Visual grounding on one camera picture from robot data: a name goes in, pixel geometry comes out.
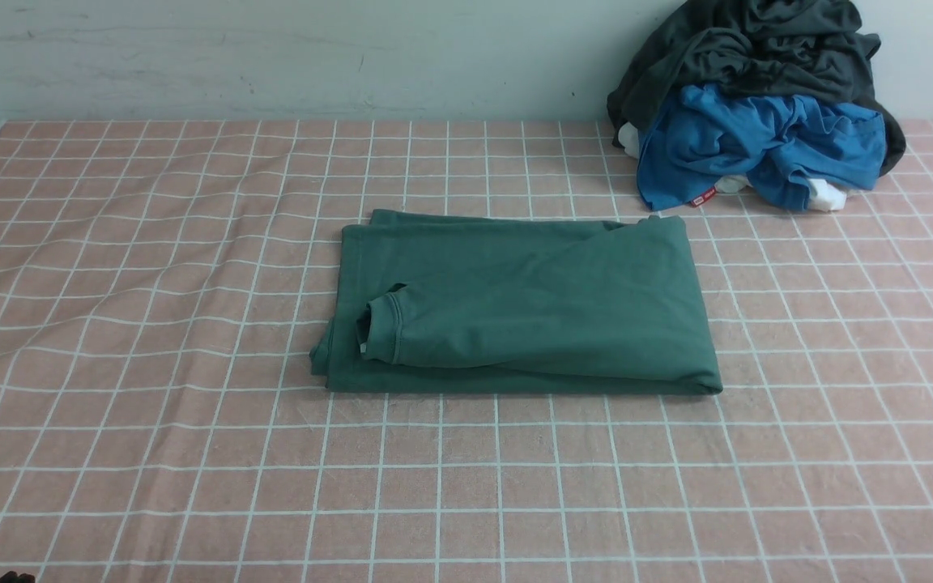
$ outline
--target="black object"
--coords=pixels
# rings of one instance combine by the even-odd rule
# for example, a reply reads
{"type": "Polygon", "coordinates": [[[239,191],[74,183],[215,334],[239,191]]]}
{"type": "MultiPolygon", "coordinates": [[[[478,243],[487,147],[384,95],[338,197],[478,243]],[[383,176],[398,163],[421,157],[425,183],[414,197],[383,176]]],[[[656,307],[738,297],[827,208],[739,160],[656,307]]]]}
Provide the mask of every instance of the black object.
{"type": "Polygon", "coordinates": [[[607,96],[615,145],[626,121],[649,132],[671,89],[718,83],[725,96],[804,95],[879,111],[888,134],[884,176],[905,154],[906,138],[874,96],[870,59],[880,37],[857,33],[862,25],[849,0],[688,0],[607,96]]]}
{"type": "Polygon", "coordinates": [[[34,576],[28,573],[16,575],[16,571],[10,571],[0,577],[0,583],[34,583],[34,576]]]}

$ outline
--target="fabric fold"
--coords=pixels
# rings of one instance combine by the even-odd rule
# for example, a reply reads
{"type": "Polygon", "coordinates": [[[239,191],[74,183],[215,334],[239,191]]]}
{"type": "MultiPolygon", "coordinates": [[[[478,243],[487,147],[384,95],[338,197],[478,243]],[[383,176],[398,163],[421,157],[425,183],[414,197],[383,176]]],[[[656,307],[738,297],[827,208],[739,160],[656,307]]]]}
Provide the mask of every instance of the fabric fold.
{"type": "Polygon", "coordinates": [[[336,391],[717,394],[681,218],[374,213],[344,229],[313,372],[336,391]]]}

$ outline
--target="red tag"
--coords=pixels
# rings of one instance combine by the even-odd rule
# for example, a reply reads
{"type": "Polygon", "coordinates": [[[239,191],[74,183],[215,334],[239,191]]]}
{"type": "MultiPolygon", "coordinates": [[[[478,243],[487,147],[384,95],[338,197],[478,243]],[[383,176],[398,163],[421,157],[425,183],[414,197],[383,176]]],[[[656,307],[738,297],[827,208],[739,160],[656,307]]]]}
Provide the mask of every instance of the red tag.
{"type": "Polygon", "coordinates": [[[715,187],[711,187],[707,189],[706,191],[704,191],[704,194],[702,194],[701,196],[697,196],[697,198],[690,200],[689,206],[692,206],[693,209],[696,209],[701,204],[704,204],[705,202],[709,202],[709,200],[714,198],[714,195],[716,194],[718,194],[718,190],[715,189],[715,187]]]}

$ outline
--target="pile of clothes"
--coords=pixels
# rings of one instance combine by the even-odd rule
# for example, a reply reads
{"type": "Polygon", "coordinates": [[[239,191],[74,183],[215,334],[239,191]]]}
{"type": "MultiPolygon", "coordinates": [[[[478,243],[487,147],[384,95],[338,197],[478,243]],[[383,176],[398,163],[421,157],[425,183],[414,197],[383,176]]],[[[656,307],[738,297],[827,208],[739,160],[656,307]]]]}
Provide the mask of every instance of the pile of clothes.
{"type": "Polygon", "coordinates": [[[906,149],[877,103],[875,34],[849,0],[688,0],[607,97],[652,211],[753,188],[793,211],[843,209],[906,149]]]}

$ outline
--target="white wall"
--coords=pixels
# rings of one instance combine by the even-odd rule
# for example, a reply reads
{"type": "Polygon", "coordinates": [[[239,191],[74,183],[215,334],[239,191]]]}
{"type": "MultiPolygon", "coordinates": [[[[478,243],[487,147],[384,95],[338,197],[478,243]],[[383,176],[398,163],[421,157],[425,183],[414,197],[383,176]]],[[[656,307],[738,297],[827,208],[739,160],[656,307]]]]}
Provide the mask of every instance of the white wall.
{"type": "MultiPolygon", "coordinates": [[[[0,118],[596,118],[681,0],[0,0],[0,118]]],[[[862,0],[933,116],[933,2],[862,0]]]]}

